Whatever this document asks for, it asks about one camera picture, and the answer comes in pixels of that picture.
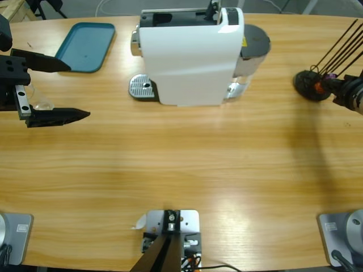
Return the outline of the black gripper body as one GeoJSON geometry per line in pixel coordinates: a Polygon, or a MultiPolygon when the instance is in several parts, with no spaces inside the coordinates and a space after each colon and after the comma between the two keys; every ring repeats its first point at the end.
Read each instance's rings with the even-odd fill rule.
{"type": "Polygon", "coordinates": [[[22,57],[1,55],[1,111],[17,111],[20,119],[31,116],[25,86],[31,78],[22,57]]]}
{"type": "Polygon", "coordinates": [[[346,75],[343,80],[339,80],[334,96],[335,104],[347,109],[358,109],[358,77],[346,75]]]}

